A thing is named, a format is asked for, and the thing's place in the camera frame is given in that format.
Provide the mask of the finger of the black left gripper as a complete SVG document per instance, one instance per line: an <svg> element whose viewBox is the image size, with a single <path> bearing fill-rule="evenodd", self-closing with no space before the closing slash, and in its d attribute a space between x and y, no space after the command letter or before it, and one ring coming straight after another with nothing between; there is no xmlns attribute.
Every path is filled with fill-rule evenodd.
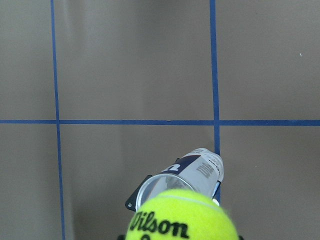
<svg viewBox="0 0 320 240"><path fill-rule="evenodd" d="M216 203L218 206L220 205L220 202L221 202L221 182L220 181L217 181L214 187L212 201Z"/></svg>
<svg viewBox="0 0 320 240"><path fill-rule="evenodd" d="M129 196L129 198L125 201L125 207L130 210L130 211L135 211L136 210L136 202L138 198L138 193L142 187L142 185L150 179L152 176L148 174L142 182L138 185L138 187L133 191L133 193Z"/></svg>

